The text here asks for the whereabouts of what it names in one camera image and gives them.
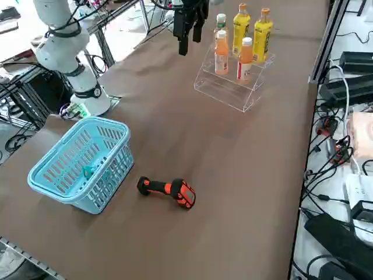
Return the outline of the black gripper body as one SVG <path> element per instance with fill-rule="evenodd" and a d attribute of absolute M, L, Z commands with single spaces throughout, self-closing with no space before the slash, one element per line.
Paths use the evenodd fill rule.
<path fill-rule="evenodd" d="M 201 12 L 204 15 L 209 14 L 208 0 L 182 0 L 183 6 L 181 13 L 185 12 Z"/>

